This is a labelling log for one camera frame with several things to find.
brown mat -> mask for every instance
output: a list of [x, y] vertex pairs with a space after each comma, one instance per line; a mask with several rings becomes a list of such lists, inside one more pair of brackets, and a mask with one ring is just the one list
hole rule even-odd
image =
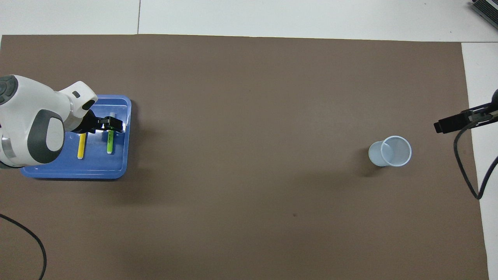
[[[479, 203], [433, 122], [468, 108], [459, 43], [9, 36], [0, 76], [133, 100], [118, 181], [0, 171], [47, 279], [487, 279]], [[411, 162], [377, 168], [401, 135]], [[462, 158], [475, 180], [470, 134]], [[0, 222], [0, 279], [37, 244]]]

plastic cup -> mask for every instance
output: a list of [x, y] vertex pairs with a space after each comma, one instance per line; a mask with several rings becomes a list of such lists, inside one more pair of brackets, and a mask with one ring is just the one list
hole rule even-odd
[[401, 136], [389, 136], [370, 146], [369, 158], [377, 166], [403, 166], [411, 159], [411, 146]]

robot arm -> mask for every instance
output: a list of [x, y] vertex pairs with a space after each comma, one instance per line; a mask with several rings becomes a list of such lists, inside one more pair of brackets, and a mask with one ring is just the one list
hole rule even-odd
[[67, 131], [123, 132], [122, 121], [95, 117], [90, 107], [97, 100], [81, 81], [54, 91], [22, 76], [0, 77], [0, 168], [52, 162]]

